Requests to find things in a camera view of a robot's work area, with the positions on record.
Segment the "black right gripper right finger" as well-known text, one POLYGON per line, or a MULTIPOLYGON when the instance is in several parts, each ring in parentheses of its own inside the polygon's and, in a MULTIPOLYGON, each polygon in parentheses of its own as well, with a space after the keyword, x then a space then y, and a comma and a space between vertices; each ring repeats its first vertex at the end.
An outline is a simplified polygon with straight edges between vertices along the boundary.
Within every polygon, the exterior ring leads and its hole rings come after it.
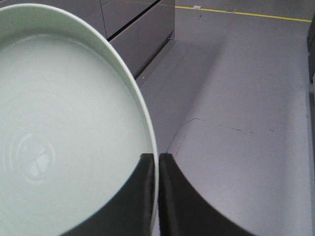
POLYGON ((194 189, 170 153, 159 156, 159 230, 162 236, 251 236, 194 189))

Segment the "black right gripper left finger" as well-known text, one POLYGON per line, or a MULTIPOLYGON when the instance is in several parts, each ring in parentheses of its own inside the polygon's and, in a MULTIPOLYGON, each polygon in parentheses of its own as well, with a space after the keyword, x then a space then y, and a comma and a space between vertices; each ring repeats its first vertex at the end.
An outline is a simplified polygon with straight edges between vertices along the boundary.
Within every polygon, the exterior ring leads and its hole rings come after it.
POLYGON ((155 202, 155 164, 152 153, 138 164, 117 194, 87 220, 64 236, 149 236, 155 202))

